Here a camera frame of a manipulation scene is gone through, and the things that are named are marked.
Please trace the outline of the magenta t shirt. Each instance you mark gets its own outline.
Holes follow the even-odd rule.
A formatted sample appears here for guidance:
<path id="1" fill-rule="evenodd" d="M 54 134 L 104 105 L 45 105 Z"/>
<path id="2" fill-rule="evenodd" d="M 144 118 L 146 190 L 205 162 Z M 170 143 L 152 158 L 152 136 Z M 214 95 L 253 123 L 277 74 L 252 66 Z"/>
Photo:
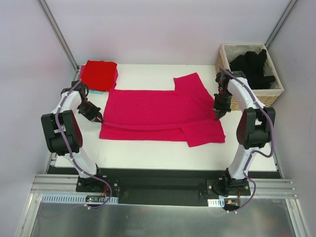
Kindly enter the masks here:
<path id="1" fill-rule="evenodd" d="M 107 140 L 224 143 L 214 99 L 198 73 L 175 78 L 173 90 L 112 89 L 99 137 Z"/>

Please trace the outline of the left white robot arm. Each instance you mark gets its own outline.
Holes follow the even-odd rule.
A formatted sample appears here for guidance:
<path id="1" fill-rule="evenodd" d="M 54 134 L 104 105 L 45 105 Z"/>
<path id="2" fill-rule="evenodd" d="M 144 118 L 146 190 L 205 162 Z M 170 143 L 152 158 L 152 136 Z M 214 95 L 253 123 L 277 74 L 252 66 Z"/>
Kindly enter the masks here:
<path id="1" fill-rule="evenodd" d="M 48 150 L 67 159 L 78 172 L 76 191 L 99 193 L 108 185 L 98 165 L 83 149 L 83 137 L 75 117 L 79 113 L 90 122 L 104 122 L 101 109 L 88 100 L 88 94 L 87 85 L 80 79 L 73 81 L 71 87 L 61 91 L 57 107 L 41 116 L 41 124 Z"/>

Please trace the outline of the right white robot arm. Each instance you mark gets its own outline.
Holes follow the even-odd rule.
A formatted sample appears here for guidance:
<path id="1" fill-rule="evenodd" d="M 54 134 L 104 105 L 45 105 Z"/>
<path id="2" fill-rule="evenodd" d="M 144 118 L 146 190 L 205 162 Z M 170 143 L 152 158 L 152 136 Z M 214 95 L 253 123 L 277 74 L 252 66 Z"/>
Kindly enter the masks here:
<path id="1" fill-rule="evenodd" d="M 221 69 L 215 81 L 218 83 L 213 107 L 216 120 L 230 112 L 233 98 L 242 112 L 236 131 L 238 149 L 235 157 L 222 179 L 212 185 L 214 193 L 227 197 L 246 188 L 248 171 L 255 155 L 261 155 L 261 149 L 267 143 L 274 144 L 276 112 L 259 100 L 241 71 Z"/>

